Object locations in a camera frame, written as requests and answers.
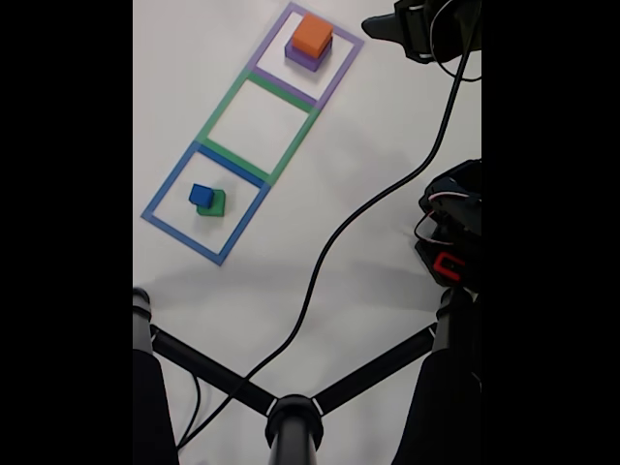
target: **white table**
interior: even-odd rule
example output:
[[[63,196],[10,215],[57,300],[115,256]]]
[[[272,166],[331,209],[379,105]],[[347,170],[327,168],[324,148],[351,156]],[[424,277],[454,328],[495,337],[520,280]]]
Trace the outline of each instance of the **white table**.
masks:
[[[153,323],[241,375],[290,333],[331,233],[426,157],[451,86],[437,66],[419,65],[401,46],[365,37],[361,22],[391,13],[391,0],[303,3],[366,43],[219,267],[140,214],[285,5],[134,0],[134,285],[149,292]],[[466,76],[480,69],[475,53]],[[314,395],[434,321],[442,290],[408,233],[421,216],[418,199],[427,183],[480,155],[481,83],[464,83],[436,160],[336,241],[301,332],[254,383],[276,396]],[[178,439],[194,409],[194,383],[160,360]],[[389,464],[420,363],[326,416],[319,463]],[[202,387],[199,420],[226,397]],[[181,463],[266,464],[264,427],[265,418],[234,401],[181,453]]]

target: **purple cube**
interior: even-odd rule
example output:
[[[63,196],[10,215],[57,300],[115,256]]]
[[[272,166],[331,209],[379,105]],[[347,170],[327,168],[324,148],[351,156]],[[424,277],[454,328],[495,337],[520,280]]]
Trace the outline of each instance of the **purple cube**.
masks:
[[[290,38],[286,46],[284,47],[284,54],[287,58],[292,59],[298,65],[301,65],[304,68],[315,72],[319,69],[321,63],[323,63],[323,60],[325,60],[326,56],[329,54],[332,42],[333,38],[329,39],[329,42],[325,46],[325,49],[323,50],[319,58],[313,58],[309,54],[299,50],[298,48],[295,48],[293,46],[293,38]]]

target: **black cable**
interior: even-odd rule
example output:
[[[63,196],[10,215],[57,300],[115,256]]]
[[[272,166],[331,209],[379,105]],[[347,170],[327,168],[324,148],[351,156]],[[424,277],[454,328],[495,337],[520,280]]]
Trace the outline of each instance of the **black cable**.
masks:
[[[430,31],[429,31],[429,35],[430,35],[430,54],[433,55],[433,59],[437,62],[437,64],[439,65],[439,67],[444,71],[444,73],[446,73],[448,76],[450,76],[451,78],[456,78],[455,75],[453,75],[450,71],[448,71],[448,69],[444,66],[443,63],[441,63],[438,59],[437,56],[435,56],[435,45],[433,44],[433,29],[435,26],[435,20],[437,19],[437,17],[439,16],[439,13],[441,13],[445,7],[447,7],[450,3],[452,3],[454,0],[449,0],[447,4],[445,4],[442,8],[439,9],[439,12],[437,12],[437,14],[435,15],[435,17],[433,17],[433,20],[430,22]],[[467,78],[467,77],[462,77],[461,80],[464,80],[465,82],[476,82],[482,79],[482,75],[476,77],[476,78]]]
[[[197,396],[196,408],[194,409],[194,413],[192,414],[192,419],[190,419],[190,424],[187,425],[187,429],[183,433],[183,436],[181,436],[180,441],[178,442],[179,445],[183,441],[185,441],[185,438],[190,433],[190,429],[192,429],[192,425],[194,424],[194,421],[196,421],[196,416],[198,415],[198,410],[201,408],[201,385],[199,385],[198,378],[196,377],[196,375],[192,375],[192,377],[194,378],[194,384],[196,385],[196,396]]]
[[[232,390],[232,392],[224,400],[224,402],[222,402],[222,404],[217,409],[215,409],[215,411],[205,421],[203,421],[202,424],[198,428],[196,428],[194,432],[192,432],[192,434],[190,434],[184,441],[181,441],[179,443],[178,447],[176,448],[177,450],[181,450],[182,448],[187,446],[190,441],[192,441],[203,429],[205,429],[213,421],[213,419],[215,419],[220,414],[220,412],[224,410],[224,408],[227,405],[229,405],[229,403],[234,399],[234,395],[237,394],[241,388],[243,388],[243,385],[245,383],[247,383],[254,375],[256,375],[259,371],[261,371],[272,360],[274,360],[276,357],[282,354],[291,345],[291,343],[297,336],[297,333],[301,329],[301,324],[303,323],[303,320],[306,316],[306,312],[308,311],[308,306],[310,305],[310,299],[312,298],[312,292],[314,291],[314,286],[317,282],[317,278],[319,277],[319,270],[321,269],[321,265],[323,264],[323,261],[326,259],[327,252],[329,251],[333,243],[336,241],[338,236],[342,233],[342,231],[346,230],[347,227],[351,223],[353,223],[354,220],[359,215],[361,215],[363,212],[365,212],[368,208],[373,206],[375,203],[381,201],[382,199],[387,197],[392,192],[396,191],[397,189],[400,189],[405,184],[407,184],[408,182],[411,182],[416,177],[418,177],[419,174],[423,172],[426,169],[426,167],[428,167],[428,165],[430,165],[430,163],[433,161],[433,159],[435,158],[435,155],[437,155],[437,152],[439,151],[439,147],[442,144],[442,141],[444,139],[444,134],[446,133],[446,129],[448,127],[448,122],[450,120],[450,114],[452,113],[452,108],[454,107],[454,101],[456,100],[456,93],[458,92],[458,87],[460,85],[461,79],[463,78],[463,72],[465,71],[465,65],[467,65],[467,60],[469,58],[469,53],[471,51],[472,41],[474,39],[474,36],[476,35],[476,31],[478,30],[479,18],[480,18],[480,13],[476,17],[476,22],[474,24],[474,30],[467,42],[466,51],[463,54],[463,57],[461,58],[460,63],[458,64],[458,70],[456,71],[456,78],[454,79],[454,83],[452,84],[452,88],[449,92],[448,103],[446,104],[446,110],[444,111],[444,116],[442,117],[442,122],[439,127],[439,132],[437,134],[437,138],[435,138],[435,143],[433,144],[433,147],[431,148],[428,156],[424,159],[421,165],[417,167],[415,170],[413,170],[411,173],[407,174],[400,181],[395,182],[394,184],[386,188],[384,191],[377,194],[371,200],[367,201],[364,205],[362,205],[356,211],[354,211],[351,214],[351,216],[349,216],[349,218],[347,218],[345,222],[342,225],[340,225],[338,229],[331,235],[331,237],[327,241],[327,244],[323,248],[321,255],[319,255],[319,259],[317,260],[317,263],[314,265],[314,270],[312,271],[312,276],[310,277],[310,283],[308,284],[308,290],[306,292],[306,297],[303,300],[303,305],[301,305],[301,312],[299,312],[299,317],[297,318],[297,322],[295,323],[293,331],[291,332],[289,337],[286,339],[286,341],[282,343],[280,347],[278,347],[275,351],[273,351],[273,353],[271,353],[261,363],[256,365],[245,376],[245,378],[241,380],[241,382],[237,385],[235,389]]]

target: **small cube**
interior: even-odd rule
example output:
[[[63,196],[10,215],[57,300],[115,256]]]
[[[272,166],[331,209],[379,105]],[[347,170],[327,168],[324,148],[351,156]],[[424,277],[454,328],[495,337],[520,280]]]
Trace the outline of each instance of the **small cube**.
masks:
[[[317,16],[307,13],[293,33],[293,47],[312,58],[319,58],[331,40],[333,26]]]
[[[213,189],[194,184],[190,193],[190,202],[197,206],[210,208],[213,202]]]
[[[221,189],[213,189],[213,202],[209,208],[205,206],[196,206],[196,212],[200,216],[224,216],[224,207],[226,206],[226,194]]]

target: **square outline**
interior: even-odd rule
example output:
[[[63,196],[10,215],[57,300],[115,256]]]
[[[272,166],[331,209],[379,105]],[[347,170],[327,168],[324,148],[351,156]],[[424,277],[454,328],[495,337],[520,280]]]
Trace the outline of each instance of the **square outline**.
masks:
[[[236,225],[236,227],[232,231],[228,240],[224,243],[224,246],[222,247],[222,250],[220,251],[219,254],[216,252],[213,252],[208,247],[205,247],[199,244],[196,240],[192,239],[190,236],[184,234],[183,232],[179,231],[178,229],[174,228],[173,226],[169,225],[165,221],[155,216],[155,209],[157,208],[159,203],[162,201],[164,196],[168,193],[168,190],[171,188],[176,178],[185,169],[186,165],[189,163],[190,159],[194,156],[196,152],[199,152],[201,155],[204,155],[206,158],[212,160],[213,162],[217,163],[223,168],[229,170],[233,174],[236,174],[241,179],[259,188],[259,193],[254,197],[254,199],[252,200],[252,203],[250,203],[250,206],[248,207],[248,209],[245,211],[245,213],[239,220],[239,223]],[[164,233],[171,235],[179,242],[187,245],[189,248],[198,252],[203,257],[208,258],[209,260],[211,260],[218,266],[221,266],[224,260],[226,259],[226,257],[229,255],[229,253],[233,249],[238,239],[241,237],[241,234],[243,233],[245,228],[248,226],[248,223],[254,216],[254,213],[256,213],[256,211],[259,209],[259,207],[261,206],[261,203],[263,203],[263,200],[268,194],[270,189],[271,189],[271,186],[267,184],[266,182],[262,181],[261,179],[258,179],[252,173],[245,171],[244,169],[242,169],[241,167],[237,165],[234,165],[229,160],[222,157],[220,154],[210,150],[209,148],[203,146],[202,144],[194,140],[190,144],[190,146],[187,148],[187,150],[185,150],[185,153],[183,154],[181,159],[176,163],[176,166],[172,169],[172,171],[170,172],[170,174],[164,181],[164,184],[162,184],[162,186],[159,188],[159,190],[155,194],[155,197],[153,197],[153,199],[148,203],[148,205],[142,212],[140,218],[143,218],[144,220],[148,221],[151,225],[155,226],[156,228],[159,228]]]
[[[222,117],[222,114],[224,114],[228,106],[231,104],[234,97],[236,97],[236,94],[239,92],[239,89],[243,86],[243,84],[246,81],[250,81],[254,83],[255,85],[258,85],[262,90],[274,95],[275,97],[278,97],[284,100],[287,104],[292,105],[293,107],[296,107],[297,109],[300,109],[301,111],[304,111],[305,113],[308,114],[308,117],[301,124],[301,127],[299,128],[297,133],[294,135],[293,140],[291,141],[291,143],[289,144],[289,146],[287,147],[284,154],[282,155],[282,157],[280,158],[280,160],[278,161],[278,163],[276,164],[275,168],[273,169],[271,173],[267,173],[261,170],[257,166],[245,160],[243,157],[240,157],[236,153],[230,151],[228,148],[217,143],[215,140],[212,140],[209,138],[209,134],[211,133],[211,131],[213,130],[217,122]],[[194,139],[194,141],[199,143],[201,146],[207,147],[208,149],[212,150],[214,153],[218,154],[220,157],[227,160],[229,163],[239,166],[245,172],[251,173],[254,176],[256,176],[258,179],[264,182],[267,182],[271,186],[273,186],[273,184],[278,179],[278,177],[280,177],[282,170],[286,166],[286,164],[284,165],[284,167],[281,166],[282,160],[284,158],[291,160],[292,155],[290,155],[290,151],[293,148],[294,149],[293,153],[296,152],[297,148],[303,141],[303,138],[305,138],[306,134],[310,131],[310,128],[312,127],[312,124],[308,125],[308,120],[311,120],[312,123],[314,123],[314,121],[317,119],[319,112],[320,111],[317,110],[315,107],[312,107],[307,102],[304,102],[303,100],[297,98],[296,95],[291,94],[287,92],[286,90],[278,87],[278,85],[274,84],[269,79],[258,76],[252,71],[248,70],[247,68],[244,68],[243,71],[239,73],[239,76],[236,77],[231,87],[224,95],[224,98],[218,104],[217,108],[211,113],[209,118],[206,120],[206,123],[202,125],[202,128],[196,135],[196,138]]]
[[[288,84],[287,82],[280,79],[279,77],[276,77],[272,75],[270,72],[262,68],[259,68],[258,66],[259,61],[261,60],[261,57],[263,56],[264,52],[269,48],[269,46],[271,45],[271,42],[273,42],[273,39],[275,39],[275,36],[277,36],[278,32],[280,32],[280,29],[282,29],[282,26],[287,21],[287,19],[289,19],[289,16],[291,15],[291,13],[297,13],[302,16],[305,15],[306,13],[310,13],[314,16],[317,16],[329,22],[333,26],[334,34],[336,34],[337,36],[340,36],[345,41],[353,44],[353,48],[347,55],[347,58],[345,58],[345,61],[342,62],[342,65],[340,65],[340,68],[338,69],[334,77],[331,79],[331,82],[327,85],[327,88],[325,89],[325,91],[323,92],[323,94],[321,95],[318,101],[313,99],[306,93],[302,92],[301,90],[297,89],[296,87],[293,87],[292,85]],[[246,67],[249,70],[251,70],[253,73],[255,73],[256,75],[259,75],[265,79],[270,80],[271,82],[275,83],[277,86],[295,95],[297,98],[312,105],[314,108],[323,109],[327,101],[333,94],[334,90],[336,90],[336,87],[338,86],[338,84],[340,83],[344,75],[347,73],[347,71],[349,71],[349,68],[353,64],[353,61],[356,59],[363,45],[364,45],[363,39],[357,36],[354,36],[352,33],[348,31],[345,31],[342,27],[331,23],[328,19],[325,19],[321,15],[317,15],[316,13],[305,9],[300,5],[297,5],[297,3],[291,2],[289,3],[289,5],[287,5],[287,7],[282,12],[282,14],[275,21],[271,29],[269,29],[269,32],[264,37],[259,47],[256,49],[256,51],[252,55],[252,58],[250,58],[250,61],[248,62]]]

